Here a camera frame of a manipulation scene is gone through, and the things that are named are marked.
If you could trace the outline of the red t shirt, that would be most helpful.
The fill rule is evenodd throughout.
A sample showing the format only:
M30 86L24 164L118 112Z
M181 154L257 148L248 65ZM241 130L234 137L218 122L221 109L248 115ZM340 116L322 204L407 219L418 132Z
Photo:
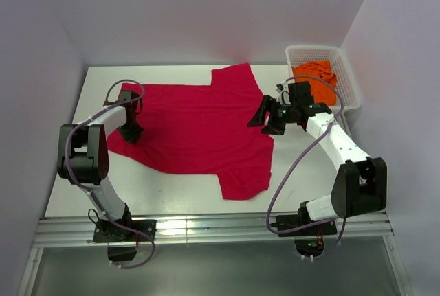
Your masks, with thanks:
M247 126L263 99L249 64L212 70L209 85L144 88L141 137L130 144L115 131L110 151L169 174L214 174L225 200L268 190L274 140Z

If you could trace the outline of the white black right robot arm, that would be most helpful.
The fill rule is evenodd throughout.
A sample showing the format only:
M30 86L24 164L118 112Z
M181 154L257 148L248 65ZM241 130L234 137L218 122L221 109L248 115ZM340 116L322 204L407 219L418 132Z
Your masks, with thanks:
M263 97L249 127L259 127L263 134L283 135L287 124L297 124L313 137L310 144L292 163L269 202L267 217L288 178L305 155L320 146L336 169L331 193L305 201L298 209L298 228L305 234L314 233L321 223L349 218L386 207L388 171L385 161L372 158L357 146L336 121L336 115L324 103L292 99L282 105L275 98Z

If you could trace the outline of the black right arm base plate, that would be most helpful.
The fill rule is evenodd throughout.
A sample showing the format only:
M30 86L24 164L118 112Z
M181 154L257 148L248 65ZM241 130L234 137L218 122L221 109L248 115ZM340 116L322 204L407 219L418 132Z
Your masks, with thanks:
M280 237L336 235L338 231L334 222L314 225L312 227L301 227L300 218L297 214L277 215L275 222L271 223L271 227L276 231L294 229L294 231L289 233L279 234Z

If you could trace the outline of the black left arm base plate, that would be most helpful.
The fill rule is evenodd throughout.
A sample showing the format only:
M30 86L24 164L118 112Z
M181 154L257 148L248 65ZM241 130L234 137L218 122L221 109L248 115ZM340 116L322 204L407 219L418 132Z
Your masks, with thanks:
M93 242L146 242L149 241L149 238L155 238L156 224L156 220L133 220L129 229L142 232L142 235L139 235L133 231L116 227L107 220L99 220L93 233Z

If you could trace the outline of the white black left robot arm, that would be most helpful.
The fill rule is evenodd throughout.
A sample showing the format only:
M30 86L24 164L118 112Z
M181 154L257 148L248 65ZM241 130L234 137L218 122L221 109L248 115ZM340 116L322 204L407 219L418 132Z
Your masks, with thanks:
M111 242L130 239L135 228L128 205L108 178L107 138L116 130L126 143L136 143L144 131L137 122L142 109L140 94L121 91L117 101L105 103L103 111L79 124L64 124L59 132L57 173L87 195L98 233Z

